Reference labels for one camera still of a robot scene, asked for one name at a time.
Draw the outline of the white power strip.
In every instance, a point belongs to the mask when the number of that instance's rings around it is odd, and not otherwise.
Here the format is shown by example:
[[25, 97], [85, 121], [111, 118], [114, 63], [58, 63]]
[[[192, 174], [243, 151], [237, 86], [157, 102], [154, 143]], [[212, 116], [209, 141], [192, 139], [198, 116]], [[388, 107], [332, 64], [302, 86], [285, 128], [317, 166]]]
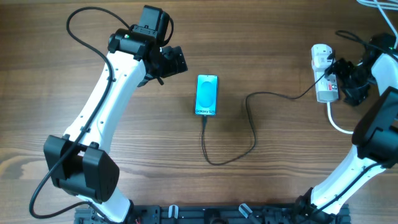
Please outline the white power strip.
[[[311, 56], [329, 55], [333, 57], [332, 64], [335, 62], [335, 53], [332, 48], [326, 44], [315, 44], [311, 48]], [[331, 103], [338, 99], [338, 85], [336, 75], [330, 75], [325, 78], [325, 70], [316, 72], [313, 70], [315, 79], [315, 93], [319, 103]]]

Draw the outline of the teal Galaxy smartphone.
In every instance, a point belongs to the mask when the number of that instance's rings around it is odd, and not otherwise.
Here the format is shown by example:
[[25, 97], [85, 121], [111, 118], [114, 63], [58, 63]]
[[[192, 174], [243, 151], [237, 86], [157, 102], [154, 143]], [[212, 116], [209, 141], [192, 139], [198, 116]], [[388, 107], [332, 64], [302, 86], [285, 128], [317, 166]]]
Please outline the teal Galaxy smartphone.
[[218, 76], [198, 75], [194, 112], [200, 116], [215, 116], [218, 96]]

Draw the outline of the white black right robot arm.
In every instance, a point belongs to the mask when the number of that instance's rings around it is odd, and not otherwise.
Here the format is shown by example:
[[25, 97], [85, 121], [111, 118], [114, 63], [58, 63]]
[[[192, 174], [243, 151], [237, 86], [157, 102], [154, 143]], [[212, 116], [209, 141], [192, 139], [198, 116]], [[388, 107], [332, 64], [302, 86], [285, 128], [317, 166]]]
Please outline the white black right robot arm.
[[391, 41], [365, 42], [346, 30], [340, 37], [360, 43], [360, 65], [375, 79], [380, 97], [355, 127], [349, 153], [320, 184], [300, 196], [290, 215], [292, 223], [338, 223], [344, 203], [367, 181], [397, 164], [397, 50]]

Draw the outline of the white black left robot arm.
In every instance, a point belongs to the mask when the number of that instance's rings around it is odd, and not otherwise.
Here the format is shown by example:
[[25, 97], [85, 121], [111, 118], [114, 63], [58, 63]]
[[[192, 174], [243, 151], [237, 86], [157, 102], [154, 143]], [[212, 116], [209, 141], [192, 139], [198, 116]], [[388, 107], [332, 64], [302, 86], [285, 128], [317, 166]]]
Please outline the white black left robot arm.
[[165, 11], [144, 6], [137, 24], [113, 33], [104, 69], [82, 111], [62, 137], [49, 136], [44, 144], [45, 180], [78, 197], [106, 223], [137, 221], [133, 202], [117, 187], [119, 167], [109, 150], [134, 91], [187, 70], [181, 48], [169, 46], [173, 31]]

